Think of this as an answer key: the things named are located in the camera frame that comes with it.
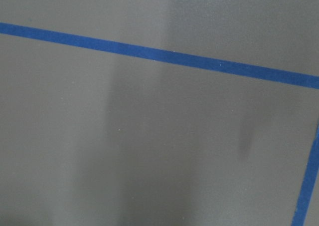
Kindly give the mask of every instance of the gray surface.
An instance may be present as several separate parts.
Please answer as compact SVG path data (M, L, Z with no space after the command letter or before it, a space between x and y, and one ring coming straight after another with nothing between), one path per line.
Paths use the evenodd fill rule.
M1 0L0 20L319 75L318 2ZM1 223L290 224L319 91L0 40Z

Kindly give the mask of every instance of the short blue line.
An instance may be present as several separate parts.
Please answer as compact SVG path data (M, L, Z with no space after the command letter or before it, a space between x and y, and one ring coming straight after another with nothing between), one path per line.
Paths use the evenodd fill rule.
M295 215L291 226L303 226L305 223L311 196L316 183L319 169L319 125L316 138L311 148L309 159L305 171L303 184L301 186L299 198L296 205Z
M0 22L0 33L319 89L319 76Z

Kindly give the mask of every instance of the blue tape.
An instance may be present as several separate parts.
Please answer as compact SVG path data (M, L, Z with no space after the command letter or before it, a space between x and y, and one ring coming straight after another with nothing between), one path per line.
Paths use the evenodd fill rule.
M303 184L296 205L295 215L291 226L303 226L305 223L311 196L315 187L319 169L319 124L316 138L310 151Z
M0 33L319 89L319 76L0 23Z

